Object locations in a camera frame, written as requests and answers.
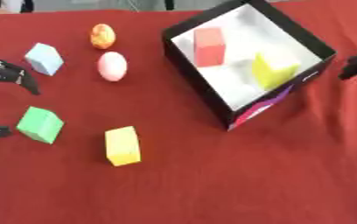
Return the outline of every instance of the yellow-green cube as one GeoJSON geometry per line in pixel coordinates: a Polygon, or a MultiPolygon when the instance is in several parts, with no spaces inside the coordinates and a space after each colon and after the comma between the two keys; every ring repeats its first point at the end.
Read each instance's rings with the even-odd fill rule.
{"type": "Polygon", "coordinates": [[[262,88],[271,90],[289,81],[299,66],[294,55],[283,49],[270,49],[256,54],[252,73],[262,88]]]}
{"type": "Polygon", "coordinates": [[[134,127],[112,129],[105,132],[107,158],[114,166],[141,161],[139,141],[134,127]]]}
{"type": "Polygon", "coordinates": [[[52,111],[29,107],[17,129],[31,139],[53,144],[63,125],[52,111]]]}

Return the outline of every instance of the pink ball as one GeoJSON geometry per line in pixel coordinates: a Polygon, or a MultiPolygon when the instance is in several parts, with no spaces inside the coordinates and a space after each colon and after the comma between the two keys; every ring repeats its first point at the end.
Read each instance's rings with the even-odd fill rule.
{"type": "Polygon", "coordinates": [[[118,52],[106,52],[98,60],[98,71],[107,81],[119,81],[127,73],[127,60],[118,52]]]}

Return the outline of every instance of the ball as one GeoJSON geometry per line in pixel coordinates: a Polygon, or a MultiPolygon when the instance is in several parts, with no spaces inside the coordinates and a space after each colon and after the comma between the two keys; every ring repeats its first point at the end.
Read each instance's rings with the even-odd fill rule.
{"type": "Polygon", "coordinates": [[[97,24],[90,34],[91,43],[99,49],[107,49],[116,41],[116,34],[107,24],[97,24]]]}
{"type": "Polygon", "coordinates": [[[106,52],[98,60],[98,71],[107,81],[119,81],[127,73],[127,60],[118,52],[106,52]]]}

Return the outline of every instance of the yellow cube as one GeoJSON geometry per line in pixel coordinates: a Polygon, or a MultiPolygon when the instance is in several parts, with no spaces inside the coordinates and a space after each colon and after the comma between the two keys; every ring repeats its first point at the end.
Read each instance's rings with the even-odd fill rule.
{"type": "Polygon", "coordinates": [[[265,90],[271,90],[289,81],[300,62],[284,49],[259,52],[252,64],[252,73],[265,90]]]}
{"type": "Polygon", "coordinates": [[[139,142],[134,127],[106,131],[105,140],[107,158],[114,166],[141,161],[139,142]]]}

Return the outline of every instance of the green cube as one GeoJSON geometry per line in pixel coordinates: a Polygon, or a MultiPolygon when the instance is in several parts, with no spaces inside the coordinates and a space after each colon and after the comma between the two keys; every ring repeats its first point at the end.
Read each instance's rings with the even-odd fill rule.
{"type": "Polygon", "coordinates": [[[53,144],[63,124],[53,112],[29,107],[17,125],[17,129],[34,140],[53,144]]]}

